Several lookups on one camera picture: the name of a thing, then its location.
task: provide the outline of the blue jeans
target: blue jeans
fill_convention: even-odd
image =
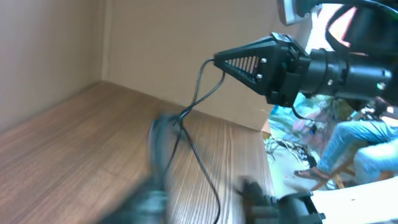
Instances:
[[[330,174],[333,164],[345,149],[363,142],[369,142],[372,146],[363,147],[355,154],[357,184],[376,181],[382,171],[398,171],[398,127],[391,127],[381,121],[348,121],[338,124],[318,162],[318,169]]]

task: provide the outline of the wooden table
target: wooden table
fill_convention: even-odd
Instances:
[[[88,223],[147,175],[147,132],[180,107],[101,82],[0,135],[0,223]],[[273,194],[261,133],[193,111],[186,127],[218,189],[219,223],[242,223],[225,185],[250,175]],[[216,203],[186,142],[171,170],[174,223],[210,223]]]

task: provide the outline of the sandal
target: sandal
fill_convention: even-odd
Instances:
[[[301,172],[308,172],[310,175],[300,174]],[[329,180],[327,178],[319,176],[316,172],[314,172],[311,169],[296,170],[296,171],[294,171],[294,175],[296,175],[297,177],[301,177],[301,178],[304,178],[304,179],[310,179],[310,180],[317,180],[317,181],[328,181]]]

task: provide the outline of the wooden stool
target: wooden stool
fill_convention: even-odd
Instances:
[[[340,174],[341,172],[345,172],[346,174],[355,176],[355,172],[352,171],[352,170],[350,170],[350,169],[348,169],[348,167],[349,167],[351,164],[353,164],[353,163],[354,163],[354,157],[352,157],[352,158],[349,159],[348,161],[344,162],[342,165],[338,166],[338,167],[331,173],[331,176],[330,176],[330,178],[329,178],[328,180],[319,182],[316,186],[314,186],[314,187],[311,189],[311,191],[313,191],[313,190],[318,190],[320,187],[324,186],[324,185],[325,185],[329,180],[331,180],[331,179],[334,179],[334,180],[335,180],[335,182],[336,182],[336,184],[337,184],[337,186],[338,186],[339,189],[344,188],[344,184],[343,184],[343,182],[341,181],[341,179],[340,179],[340,177],[339,177],[339,174]]]

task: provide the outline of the foot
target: foot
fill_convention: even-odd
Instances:
[[[323,173],[317,167],[312,167],[307,170],[296,170],[294,174],[301,178],[315,179],[315,180],[327,180],[330,178],[328,174]]]

